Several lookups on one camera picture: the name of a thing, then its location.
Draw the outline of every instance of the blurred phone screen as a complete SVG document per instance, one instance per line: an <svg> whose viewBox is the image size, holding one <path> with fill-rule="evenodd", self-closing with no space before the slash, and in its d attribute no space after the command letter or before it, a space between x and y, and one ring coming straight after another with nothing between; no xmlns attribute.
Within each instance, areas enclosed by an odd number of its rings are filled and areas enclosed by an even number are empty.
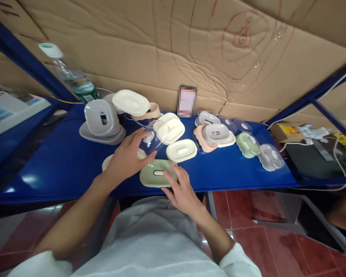
<svg viewBox="0 0 346 277"><path fill-rule="evenodd" d="M195 106L197 88L182 85L180 86L180 98L178 101L178 117L191 117Z"/></svg>

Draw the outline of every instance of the red tile floor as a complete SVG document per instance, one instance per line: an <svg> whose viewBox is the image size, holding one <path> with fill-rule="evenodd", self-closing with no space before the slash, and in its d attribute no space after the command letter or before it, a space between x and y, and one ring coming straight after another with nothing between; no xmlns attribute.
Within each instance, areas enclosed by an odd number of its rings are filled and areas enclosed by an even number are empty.
<svg viewBox="0 0 346 277"><path fill-rule="evenodd" d="M346 277L346 257L311 239L271 227L257 219L277 220L283 213L272 193L256 190L214 192L218 222L260 268L263 277ZM24 261L49 228L74 204L69 202L29 212L0 250L0 272ZM116 206L110 226L119 213ZM211 250L203 240L203 250ZM77 266L85 241L71 259Z"/></svg>

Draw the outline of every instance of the white sleeve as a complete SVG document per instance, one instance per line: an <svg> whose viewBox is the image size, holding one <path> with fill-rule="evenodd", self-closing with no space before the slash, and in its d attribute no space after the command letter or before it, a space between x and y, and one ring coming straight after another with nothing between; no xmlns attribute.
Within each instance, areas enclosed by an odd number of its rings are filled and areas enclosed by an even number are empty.
<svg viewBox="0 0 346 277"><path fill-rule="evenodd" d="M16 266L8 277L69 277L72 265L66 261L57 261L52 251L42 252Z"/></svg>
<svg viewBox="0 0 346 277"><path fill-rule="evenodd" d="M219 267L228 277L261 277L259 268L246 256L237 242L220 261Z"/></svg>

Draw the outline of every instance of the small cardboard box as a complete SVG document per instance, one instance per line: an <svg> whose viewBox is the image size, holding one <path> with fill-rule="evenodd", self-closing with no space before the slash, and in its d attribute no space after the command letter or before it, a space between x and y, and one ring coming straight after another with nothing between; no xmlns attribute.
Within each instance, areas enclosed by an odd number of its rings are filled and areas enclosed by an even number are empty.
<svg viewBox="0 0 346 277"><path fill-rule="evenodd" d="M305 122L297 122L297 123L276 123L274 124L270 130L273 135L279 142L301 142L305 139L302 131L298 128L298 126L305 125ZM299 133L289 133L285 129L286 126L291 126L295 128Z"/></svg>

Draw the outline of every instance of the white cable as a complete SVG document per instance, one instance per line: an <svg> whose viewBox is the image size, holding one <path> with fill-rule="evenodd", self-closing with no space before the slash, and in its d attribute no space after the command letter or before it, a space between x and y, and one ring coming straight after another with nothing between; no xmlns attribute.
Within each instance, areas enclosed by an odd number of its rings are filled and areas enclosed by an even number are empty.
<svg viewBox="0 0 346 277"><path fill-rule="evenodd" d="M302 144L300 142L286 142L283 148L279 151L280 153L286 148L287 144L300 144L300 145L312 145L312 144Z"/></svg>
<svg viewBox="0 0 346 277"><path fill-rule="evenodd" d="M338 139L339 139L340 134L341 134L341 133L338 132L338 136L337 136L336 142L334 143L334 147L333 147L333 156L334 156L334 158L336 159L336 161L337 161L339 167L341 168L343 175L346 177L346 172L345 172L345 170L343 169L342 165L340 164L340 162L339 162L339 160L338 160L338 158L337 158L337 155L336 155L336 148L337 148ZM299 189L299 188L291 188L291 187L289 187L288 189L316 190L316 191L339 191L339 190L343 190L344 188L346 188L346 184L344 184L342 187L340 187L340 188L338 188L338 189L318 190L318 189Z"/></svg>
<svg viewBox="0 0 346 277"><path fill-rule="evenodd" d="M110 90L106 90L106 89L104 89L104 88L95 88L95 89L101 89L101 90L109 91L110 93L113 93L113 94L114 94L114 92L111 92Z"/></svg>
<svg viewBox="0 0 346 277"><path fill-rule="evenodd" d="M326 91L325 94L323 94L320 98L318 98L318 100L320 100L320 99L322 99L324 96L326 96L326 95L327 95L331 90L333 90L343 79L345 79L345 77L346 77L346 73L345 73L345 74L344 74L333 86L331 86L331 87L329 88L329 90ZM267 130L269 130L270 127L273 126L273 124L275 124L275 123L277 123L277 122L279 122L279 121L282 121L282 120L284 120L284 119L287 119L287 118L289 118L289 117L291 117L291 116L293 116L293 115L295 115L295 114L297 114L297 113L300 113L300 112L302 112L303 110L306 110L307 108L309 108L311 105L312 105L312 104L309 104L309 105L305 106L304 108L302 108L301 110L298 110L298 111L295 112L295 113L292 113L292 114L290 114L290 115L288 115L288 116L286 116L286 117L284 117L284 118L282 118L282 119L279 119L279 120L277 120L277 121L274 121L271 125L269 125L269 127L268 127Z"/></svg>
<svg viewBox="0 0 346 277"><path fill-rule="evenodd" d="M126 117L125 115L124 115L124 118L125 118L125 119L128 119L128 120L132 120L132 121L136 122L138 125L140 125L140 126L142 126L142 127L147 127L147 126L145 126L145 125L142 125L142 124L141 124L140 122L138 122L138 121L135 121L135 120L133 120L133 119L131 119L131 118Z"/></svg>

